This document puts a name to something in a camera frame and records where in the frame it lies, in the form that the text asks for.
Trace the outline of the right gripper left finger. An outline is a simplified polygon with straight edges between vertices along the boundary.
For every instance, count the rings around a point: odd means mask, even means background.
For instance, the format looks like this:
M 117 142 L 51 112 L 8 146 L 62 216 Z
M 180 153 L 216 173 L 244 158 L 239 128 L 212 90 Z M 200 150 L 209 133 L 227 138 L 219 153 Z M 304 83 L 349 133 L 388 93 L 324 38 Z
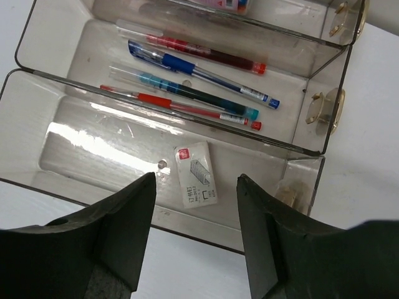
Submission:
M 46 225 L 1 231 L 2 298 L 130 298 L 156 199 L 147 173 Z

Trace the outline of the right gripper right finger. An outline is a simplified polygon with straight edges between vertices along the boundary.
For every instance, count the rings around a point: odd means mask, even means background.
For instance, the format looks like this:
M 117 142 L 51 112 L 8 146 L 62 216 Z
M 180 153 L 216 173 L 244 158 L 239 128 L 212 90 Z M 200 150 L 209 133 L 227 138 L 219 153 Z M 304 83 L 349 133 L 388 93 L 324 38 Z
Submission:
M 253 298 L 397 298 L 398 222 L 339 229 L 238 177 L 241 235 Z

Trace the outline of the white eraser pack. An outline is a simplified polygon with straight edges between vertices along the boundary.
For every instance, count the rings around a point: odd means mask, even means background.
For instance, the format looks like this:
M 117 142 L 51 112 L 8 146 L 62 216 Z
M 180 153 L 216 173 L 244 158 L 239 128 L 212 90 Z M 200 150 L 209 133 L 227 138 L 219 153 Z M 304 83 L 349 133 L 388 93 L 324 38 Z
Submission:
M 218 193 L 207 142 L 175 148 L 183 207 L 194 209 L 218 203 Z

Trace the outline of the red gel pen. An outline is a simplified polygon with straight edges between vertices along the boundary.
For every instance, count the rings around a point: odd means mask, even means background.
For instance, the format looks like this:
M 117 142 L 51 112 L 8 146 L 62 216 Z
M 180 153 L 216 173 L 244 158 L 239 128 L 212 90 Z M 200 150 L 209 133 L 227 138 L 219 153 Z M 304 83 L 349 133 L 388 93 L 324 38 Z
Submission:
M 185 40 L 176 39 L 168 32 L 160 31 L 152 27 L 128 22 L 122 19 L 116 21 L 116 27 L 118 33 L 122 37 L 130 40 L 142 42 L 158 48 L 174 50 L 186 55 L 201 57 L 213 62 L 252 72 L 257 75 L 264 75 L 266 73 L 267 65 L 264 62 L 256 62 Z
M 185 105 L 182 103 L 174 102 L 168 98 L 157 97 L 154 95 L 141 93 L 141 92 L 131 92 L 129 90 L 124 90 L 122 88 L 112 87 L 108 85 L 101 85 L 100 88 L 102 90 L 113 92 L 118 95 L 124 95 L 128 98 L 133 98 L 141 102 L 149 103 L 158 107 L 163 107 L 169 110 L 194 113 L 197 115 L 208 116 L 219 120 L 229 121 L 231 123 L 237 123 L 239 125 L 248 126 L 254 131 L 260 131 L 262 128 L 262 123 L 260 121 L 252 121 L 243 116 L 237 116 L 225 112 L 219 112 L 216 110 L 209 110 L 196 106 Z

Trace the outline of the blue gel pen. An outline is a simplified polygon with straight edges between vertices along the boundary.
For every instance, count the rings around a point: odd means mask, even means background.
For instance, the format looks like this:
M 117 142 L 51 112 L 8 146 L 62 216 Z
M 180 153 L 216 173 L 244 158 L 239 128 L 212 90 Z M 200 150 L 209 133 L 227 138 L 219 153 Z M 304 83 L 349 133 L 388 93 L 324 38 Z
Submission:
M 228 113 L 248 118 L 252 121 L 257 120 L 259 111 L 242 104 L 232 102 L 215 95 L 196 90 L 185 85 L 169 81 L 165 78 L 157 77 L 148 72 L 127 67 L 125 65 L 112 62 L 110 64 L 110 76 L 114 79 L 126 80 L 147 87 L 163 90 L 181 97 L 197 100 L 199 102 L 218 107 Z
M 157 50 L 154 47 L 130 39 L 127 41 L 127 45 L 128 51 L 132 56 L 149 64 L 156 65 L 157 67 L 172 72 L 181 72 L 192 77 L 198 77 L 201 80 L 220 85 L 228 90 L 240 93 L 255 102 L 262 102 L 268 108 L 274 110 L 277 110 L 280 106 L 280 101 L 272 98 L 270 95 L 199 68 L 197 65 L 178 58 L 177 56 L 167 54 L 166 52 Z

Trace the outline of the pink crayon tube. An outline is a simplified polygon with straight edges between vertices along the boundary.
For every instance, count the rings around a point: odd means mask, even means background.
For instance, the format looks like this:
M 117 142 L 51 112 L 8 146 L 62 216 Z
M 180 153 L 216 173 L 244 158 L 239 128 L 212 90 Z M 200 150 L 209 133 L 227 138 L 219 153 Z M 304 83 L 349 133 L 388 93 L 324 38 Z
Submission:
M 251 0 L 190 0 L 190 2 L 235 14 L 245 15 L 250 6 Z

